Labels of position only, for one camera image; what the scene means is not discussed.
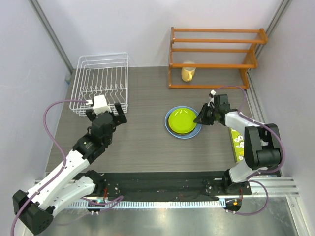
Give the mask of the light blue plate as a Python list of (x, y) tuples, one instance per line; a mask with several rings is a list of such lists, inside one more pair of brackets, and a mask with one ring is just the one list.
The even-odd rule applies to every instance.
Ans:
[[(167, 131), (168, 131), (168, 129), (170, 129), (168, 126), (168, 117), (172, 111), (174, 111), (175, 109), (178, 109), (178, 108), (189, 108), (195, 112), (196, 116), (198, 115), (198, 112), (196, 110), (194, 110), (193, 108), (187, 107), (187, 106), (177, 106), (177, 107), (172, 108), (171, 110), (169, 110), (167, 112), (167, 114), (165, 115), (165, 119), (164, 119), (164, 125), (165, 125)], [(179, 138), (179, 139), (190, 139), (190, 138), (195, 137), (200, 132), (200, 130), (201, 130), (201, 124), (197, 123), (194, 131), (192, 133), (190, 133), (189, 135), (186, 135), (186, 136), (177, 136), (174, 134), (171, 134), (171, 135), (173, 135), (174, 137)]]

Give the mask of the lime green plate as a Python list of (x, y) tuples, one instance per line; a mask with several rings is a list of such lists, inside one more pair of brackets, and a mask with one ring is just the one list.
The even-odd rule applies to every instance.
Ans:
[(189, 108), (178, 108), (171, 112), (168, 117), (168, 126), (170, 129), (178, 133), (186, 133), (192, 131), (196, 127), (194, 119), (196, 114)]

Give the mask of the yellow patterned plate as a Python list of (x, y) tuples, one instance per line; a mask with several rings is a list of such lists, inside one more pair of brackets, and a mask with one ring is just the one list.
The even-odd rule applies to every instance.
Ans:
[(186, 135), (189, 135), (190, 133), (192, 133), (194, 130), (189, 131), (189, 132), (186, 132), (186, 133), (178, 133), (178, 132), (175, 132), (175, 131), (172, 130), (172, 129), (168, 129), (168, 131), (169, 131), (171, 134), (174, 134), (174, 135), (177, 135), (177, 136), (186, 136)]

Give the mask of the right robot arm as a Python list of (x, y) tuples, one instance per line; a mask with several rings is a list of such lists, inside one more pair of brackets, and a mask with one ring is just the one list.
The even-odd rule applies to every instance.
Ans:
[(205, 103), (194, 122), (213, 125), (216, 121), (238, 131), (244, 137), (244, 157), (233, 168), (224, 172), (219, 187), (227, 195), (240, 194), (249, 178), (258, 173), (277, 172), (285, 159), (277, 125), (263, 124), (232, 109), (227, 94), (209, 94), (210, 102)]

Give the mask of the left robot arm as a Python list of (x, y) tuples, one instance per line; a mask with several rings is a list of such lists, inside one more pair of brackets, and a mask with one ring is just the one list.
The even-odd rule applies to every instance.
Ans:
[(92, 194), (100, 196), (105, 189), (104, 179), (95, 171), (87, 171), (70, 184), (78, 173), (101, 156), (113, 141), (117, 126), (127, 122), (120, 103), (112, 112), (106, 101), (87, 100), (92, 105), (86, 110), (91, 121), (87, 133), (78, 139), (68, 154), (62, 153), (62, 162), (37, 185), (28, 191), (18, 190), (13, 196), (15, 218), (11, 226), (14, 235), (17, 221), (35, 236), (52, 223), (57, 214), (76, 199)]

